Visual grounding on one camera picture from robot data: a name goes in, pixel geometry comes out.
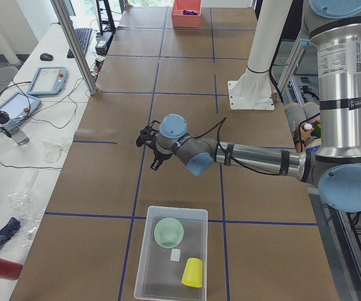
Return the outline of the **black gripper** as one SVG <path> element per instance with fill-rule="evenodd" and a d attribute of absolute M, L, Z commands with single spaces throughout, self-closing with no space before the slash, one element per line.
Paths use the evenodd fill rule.
<path fill-rule="evenodd" d="M 154 171 L 157 171 L 164 161 L 171 158 L 171 152 L 164 153 L 163 151 L 158 150 L 158 147 L 156 146 L 157 136 L 158 130 L 153 128 L 153 124 L 150 124 L 140 131 L 140 134 L 136 139 L 137 147 L 145 145 L 153 151 L 154 160 L 150 168 Z"/>

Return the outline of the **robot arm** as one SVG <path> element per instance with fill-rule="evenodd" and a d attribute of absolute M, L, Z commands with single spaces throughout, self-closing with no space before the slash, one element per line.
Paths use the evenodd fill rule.
<path fill-rule="evenodd" d="M 296 124 L 294 152 L 194 137 L 181 115 L 169 114 L 137 138 L 154 153 L 151 168 L 172 156 L 196 176 L 215 162 L 235 164 L 295 177 L 330 207 L 361 212 L 361 1 L 305 1 L 300 32 L 316 47 L 320 112 Z"/>

